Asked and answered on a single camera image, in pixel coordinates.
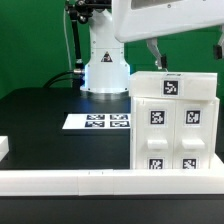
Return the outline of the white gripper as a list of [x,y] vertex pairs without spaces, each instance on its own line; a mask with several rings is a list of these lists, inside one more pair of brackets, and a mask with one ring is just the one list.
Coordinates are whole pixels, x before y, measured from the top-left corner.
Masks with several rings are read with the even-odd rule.
[[[120,42],[147,39],[158,69],[166,69],[155,37],[224,24],[224,0],[112,0],[114,35]],[[214,58],[224,59],[224,26],[213,46]]]

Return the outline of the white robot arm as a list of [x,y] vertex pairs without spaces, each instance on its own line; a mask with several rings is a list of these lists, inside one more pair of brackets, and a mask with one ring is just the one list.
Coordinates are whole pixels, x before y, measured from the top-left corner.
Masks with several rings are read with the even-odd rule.
[[224,25],[224,0],[80,0],[76,7],[89,22],[92,50],[81,89],[93,94],[128,91],[125,43],[145,40],[157,66],[165,69],[159,37]]

